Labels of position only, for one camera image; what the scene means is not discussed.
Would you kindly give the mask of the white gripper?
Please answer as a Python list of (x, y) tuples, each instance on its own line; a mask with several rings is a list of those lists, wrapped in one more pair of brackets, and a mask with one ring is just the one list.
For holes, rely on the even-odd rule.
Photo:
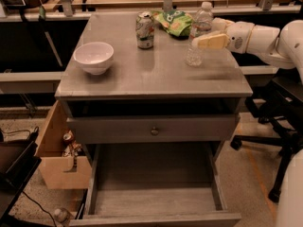
[(254, 26), (253, 23), (234, 23), (233, 21), (216, 17), (212, 21), (212, 30), (226, 31), (226, 34), (203, 35), (195, 38), (191, 44), (199, 49), (223, 49), (227, 47), (231, 52), (244, 54)]

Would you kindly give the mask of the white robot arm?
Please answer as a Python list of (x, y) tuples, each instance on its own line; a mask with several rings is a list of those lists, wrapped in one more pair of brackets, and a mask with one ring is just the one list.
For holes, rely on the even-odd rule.
[(236, 135), (230, 146), (254, 142), (281, 146), (282, 159), (269, 199), (278, 203), (276, 227), (303, 227), (303, 21), (294, 20), (282, 29), (216, 18), (212, 29), (191, 41), (196, 49), (222, 49), (252, 54), (296, 77), (277, 76), (261, 91), (265, 103), (257, 107), (252, 97), (245, 99), (253, 116), (267, 119), (277, 138)]

